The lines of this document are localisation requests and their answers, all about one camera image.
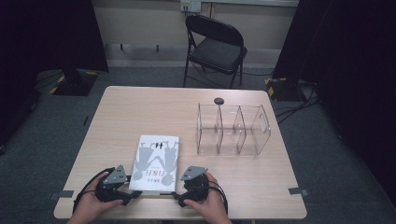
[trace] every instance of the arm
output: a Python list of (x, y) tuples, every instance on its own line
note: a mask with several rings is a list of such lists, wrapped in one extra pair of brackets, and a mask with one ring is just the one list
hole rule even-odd
[[(210, 173), (206, 173), (207, 179), (209, 180), (209, 186), (217, 188), (216, 184), (210, 183), (218, 181), (211, 175)], [(199, 212), (204, 219), (212, 224), (230, 224), (232, 223), (231, 220), (228, 218), (227, 213), (225, 212), (224, 204), (221, 199), (220, 194), (210, 189), (207, 195), (207, 198), (204, 202), (195, 202), (193, 200), (186, 199), (184, 203), (195, 209)]]
[(90, 223), (97, 219), (102, 213), (111, 208), (117, 207), (122, 204), (122, 200), (111, 201), (108, 203), (100, 202), (95, 196), (95, 189), (100, 179), (107, 175), (107, 173), (103, 173), (99, 175), (96, 179), (92, 181), (92, 183), (87, 187), (86, 193), (81, 197), (76, 211), (73, 216), (67, 222), (68, 224), (85, 224)]

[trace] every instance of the clear plastic box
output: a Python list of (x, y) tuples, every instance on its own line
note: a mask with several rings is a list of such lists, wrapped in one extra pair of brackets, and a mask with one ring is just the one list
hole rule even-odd
[(258, 156), (271, 136), (262, 105), (198, 104), (198, 154)]

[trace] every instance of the power outlet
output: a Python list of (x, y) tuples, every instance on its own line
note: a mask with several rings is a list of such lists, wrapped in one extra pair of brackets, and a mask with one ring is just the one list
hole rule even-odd
[(190, 11), (191, 0), (181, 0), (180, 1), (180, 11)]
[(190, 12), (201, 12), (201, 1), (191, 0)]

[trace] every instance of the book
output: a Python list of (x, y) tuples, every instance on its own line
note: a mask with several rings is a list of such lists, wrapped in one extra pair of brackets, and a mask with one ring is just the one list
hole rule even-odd
[(178, 136), (141, 135), (129, 189), (146, 195), (175, 191), (178, 146)]

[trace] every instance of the gray carpet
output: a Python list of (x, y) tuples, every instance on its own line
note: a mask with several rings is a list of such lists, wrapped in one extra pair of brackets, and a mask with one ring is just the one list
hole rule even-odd
[[(245, 71), (263, 75), (271, 69)], [(181, 67), (110, 68), (109, 74), (96, 79), (87, 97), (50, 95), (52, 80), (57, 77), (51, 75), (57, 71), (40, 74), (39, 78), (48, 78), (37, 83), (42, 94), (36, 108), (0, 157), (0, 223), (64, 223), (54, 218), (56, 201), (50, 195), (63, 189), (105, 88), (181, 87), (183, 72)], [(234, 86), (264, 91), (264, 79), (265, 76), (244, 75), (243, 85), (238, 86), (235, 81)], [(191, 79), (187, 85), (208, 88)], [(273, 102), (273, 107), (278, 114), (285, 110), (282, 107), (299, 104)], [(320, 104), (294, 113), (279, 127), (297, 181), (310, 192), (304, 197), (308, 215), (303, 220), (256, 223), (396, 223), (396, 211), (387, 196), (365, 164), (339, 140), (333, 121)]]

